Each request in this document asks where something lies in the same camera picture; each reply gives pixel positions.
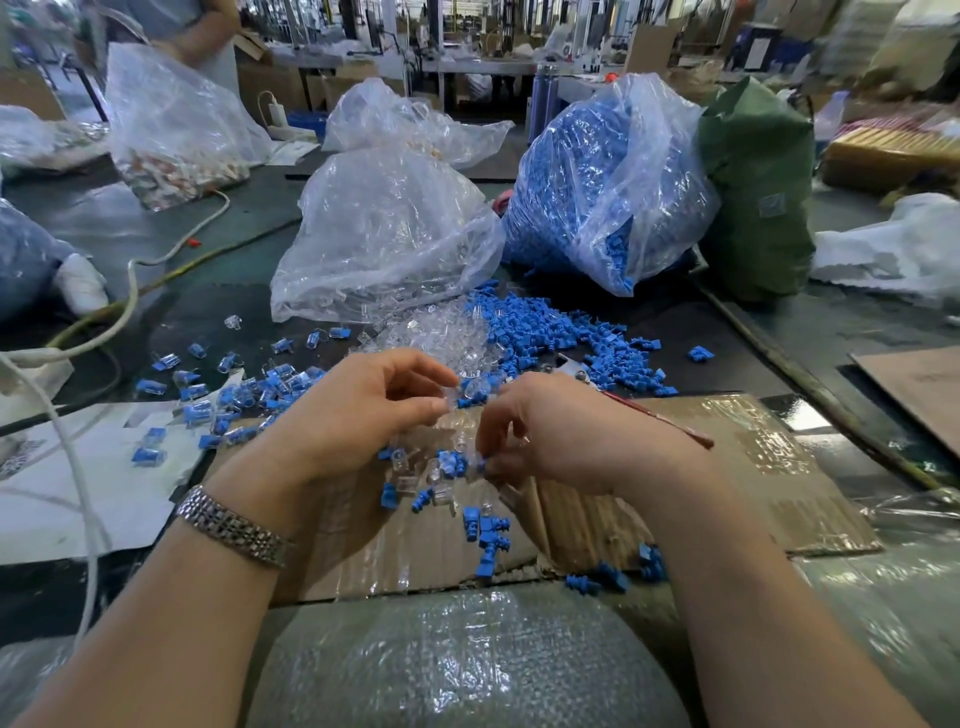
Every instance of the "wristwatch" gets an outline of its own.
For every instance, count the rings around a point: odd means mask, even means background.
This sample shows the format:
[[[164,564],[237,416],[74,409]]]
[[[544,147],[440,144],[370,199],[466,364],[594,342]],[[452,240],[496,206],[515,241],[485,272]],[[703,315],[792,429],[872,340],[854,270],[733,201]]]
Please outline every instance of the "wristwatch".
[[[221,505],[199,485],[192,488],[183,499],[177,508],[177,515],[214,541],[276,569],[283,569],[286,555],[293,547],[276,533],[261,528]]]

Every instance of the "bag of clear plastic parts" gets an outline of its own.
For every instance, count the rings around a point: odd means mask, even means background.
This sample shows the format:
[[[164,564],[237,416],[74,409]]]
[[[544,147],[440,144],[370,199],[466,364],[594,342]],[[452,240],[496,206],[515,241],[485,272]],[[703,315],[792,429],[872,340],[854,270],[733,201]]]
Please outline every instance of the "bag of clear plastic parts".
[[[632,296],[719,208],[695,143],[702,112],[656,74],[630,74],[560,113],[520,160],[504,261]]]
[[[495,155],[513,125],[461,124],[425,101],[397,96],[380,79],[367,79],[347,91],[326,120],[324,151],[401,145],[463,169]]]
[[[488,279],[500,220],[466,177],[404,147],[329,158],[300,195],[303,222],[270,284],[274,321],[378,323]]]
[[[242,182],[271,153],[235,94],[149,46],[110,45],[106,96],[113,163],[150,209]]]
[[[108,152],[106,124],[44,121],[29,109],[0,106],[0,165],[7,179],[20,170],[64,172]]]

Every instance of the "cardboard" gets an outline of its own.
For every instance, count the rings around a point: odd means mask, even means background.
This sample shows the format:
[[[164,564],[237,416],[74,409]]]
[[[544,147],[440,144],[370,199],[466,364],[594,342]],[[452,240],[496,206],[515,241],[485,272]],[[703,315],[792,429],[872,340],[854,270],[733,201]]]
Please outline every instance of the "cardboard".
[[[33,68],[0,69],[0,106],[24,107],[44,121],[66,118],[54,92]]]
[[[670,61],[673,41],[681,26],[671,20],[666,25],[636,25],[627,47],[625,73],[662,73]]]
[[[853,356],[867,375],[960,457],[960,347]]]
[[[755,507],[774,540],[788,553],[849,554],[881,548],[873,529],[763,405],[749,395],[646,400],[653,410],[712,436],[729,481]],[[462,428],[472,438],[480,408],[458,410],[436,428],[404,436],[422,470],[438,448],[449,449]],[[207,477],[239,449],[221,449]],[[274,604],[333,598],[453,589],[474,583],[481,556],[466,540],[463,507],[480,506],[511,517],[509,552],[497,555],[494,581],[543,578],[549,572],[582,573],[600,560],[623,570],[638,566],[637,547],[655,543],[637,513],[614,497],[585,497],[563,483],[519,487],[511,513],[486,480],[444,481],[448,505],[428,505],[419,514],[403,497],[396,511],[380,507],[390,465],[372,460],[336,481],[314,484],[323,493],[311,527],[281,573]]]
[[[821,555],[876,551],[874,530],[800,447],[750,395],[645,400],[664,417],[710,435],[728,480],[756,509],[784,551]],[[612,497],[583,497],[551,481],[523,490],[517,515],[559,571],[583,572],[600,559],[636,569],[637,547],[655,543],[642,519]]]
[[[263,125],[269,97],[264,94],[262,110],[257,105],[257,99],[263,91],[270,91],[287,111],[308,111],[306,94],[303,92],[303,81],[296,68],[288,66],[270,66],[260,63],[237,63],[237,81],[240,86],[240,101],[244,109],[257,124]]]

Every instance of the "red tool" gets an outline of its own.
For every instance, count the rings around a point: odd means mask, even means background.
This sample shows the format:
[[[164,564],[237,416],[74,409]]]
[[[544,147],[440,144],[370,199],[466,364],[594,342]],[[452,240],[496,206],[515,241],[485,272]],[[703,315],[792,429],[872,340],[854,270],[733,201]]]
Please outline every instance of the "red tool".
[[[655,417],[663,423],[667,423],[668,425],[673,425],[677,429],[683,430],[686,434],[688,434],[690,437],[692,437],[694,440],[696,440],[706,449],[711,449],[714,445],[716,445],[716,443],[713,442],[713,438],[710,437],[709,435],[705,435],[703,432],[697,432],[697,430],[692,429],[690,427],[677,425],[677,423],[673,422],[672,420],[668,420],[662,415],[658,415],[652,409],[648,409],[647,407],[643,406],[636,400],[627,400],[623,397],[620,397],[619,395],[615,395],[613,392],[607,392],[606,390],[603,390],[603,389],[600,390],[600,394],[606,395],[611,400],[618,401],[621,404],[626,404],[628,407],[635,409],[637,412],[642,412],[645,415],[650,415],[650,417]]]

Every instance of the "green bag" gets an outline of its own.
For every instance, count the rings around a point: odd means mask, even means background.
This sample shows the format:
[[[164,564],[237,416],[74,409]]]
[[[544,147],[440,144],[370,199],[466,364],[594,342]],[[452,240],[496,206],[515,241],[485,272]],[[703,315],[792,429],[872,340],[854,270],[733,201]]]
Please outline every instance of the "green bag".
[[[814,253],[812,122],[746,78],[707,107],[698,137],[722,203],[700,242],[710,269],[740,301],[794,295]]]

